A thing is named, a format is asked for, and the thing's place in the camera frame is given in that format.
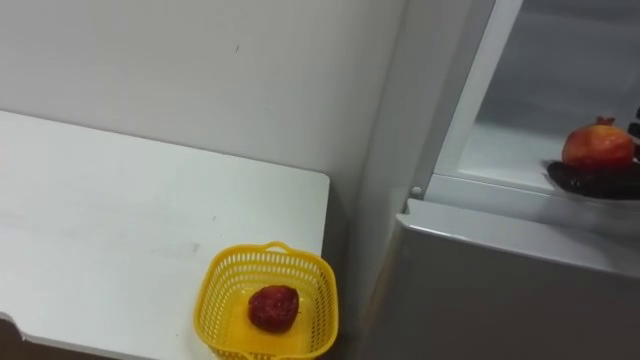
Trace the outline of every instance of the white wall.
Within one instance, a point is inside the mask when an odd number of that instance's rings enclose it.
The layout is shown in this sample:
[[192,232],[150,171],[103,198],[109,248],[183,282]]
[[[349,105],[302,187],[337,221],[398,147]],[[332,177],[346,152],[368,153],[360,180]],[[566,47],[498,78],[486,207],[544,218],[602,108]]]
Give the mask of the white wall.
[[350,208],[402,7],[3,0],[0,109],[319,170]]

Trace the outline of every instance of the tabletop surface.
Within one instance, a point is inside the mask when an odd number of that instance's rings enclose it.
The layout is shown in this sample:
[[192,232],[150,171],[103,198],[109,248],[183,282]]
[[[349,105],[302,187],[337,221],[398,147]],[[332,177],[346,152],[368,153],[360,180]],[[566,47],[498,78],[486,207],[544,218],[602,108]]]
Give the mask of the tabletop surface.
[[0,111],[0,317],[46,345],[211,359],[192,312],[212,258],[320,254],[328,193],[323,174]]

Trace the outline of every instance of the refrigerator door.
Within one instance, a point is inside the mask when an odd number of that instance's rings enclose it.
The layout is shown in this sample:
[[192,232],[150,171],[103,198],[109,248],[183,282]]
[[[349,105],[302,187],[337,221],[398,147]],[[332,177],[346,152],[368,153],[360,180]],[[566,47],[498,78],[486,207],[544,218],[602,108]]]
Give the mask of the refrigerator door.
[[409,200],[360,359],[638,359],[640,246]]

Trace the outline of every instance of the yellow basket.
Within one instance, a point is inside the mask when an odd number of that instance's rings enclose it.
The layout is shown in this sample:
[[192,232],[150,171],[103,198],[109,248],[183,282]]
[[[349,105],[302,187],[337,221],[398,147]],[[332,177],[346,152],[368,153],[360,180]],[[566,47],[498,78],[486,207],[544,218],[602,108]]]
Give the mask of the yellow basket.
[[[300,312],[284,334],[255,327],[249,298],[268,285],[288,285],[300,297]],[[280,242],[240,245],[213,259],[193,314],[196,332],[223,360],[314,359],[338,334],[338,292],[329,264]]]

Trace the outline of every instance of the red fruit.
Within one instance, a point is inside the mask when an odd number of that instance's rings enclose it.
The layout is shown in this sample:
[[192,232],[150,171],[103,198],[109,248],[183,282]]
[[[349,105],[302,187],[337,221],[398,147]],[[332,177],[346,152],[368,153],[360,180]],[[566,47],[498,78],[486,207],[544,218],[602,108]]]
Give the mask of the red fruit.
[[614,118],[598,117],[595,125],[575,130],[564,143],[562,162],[583,170],[615,169],[633,162],[633,139],[612,126]]
[[267,286],[249,299],[249,320],[264,331],[286,332],[296,321],[298,302],[296,289],[286,285]]

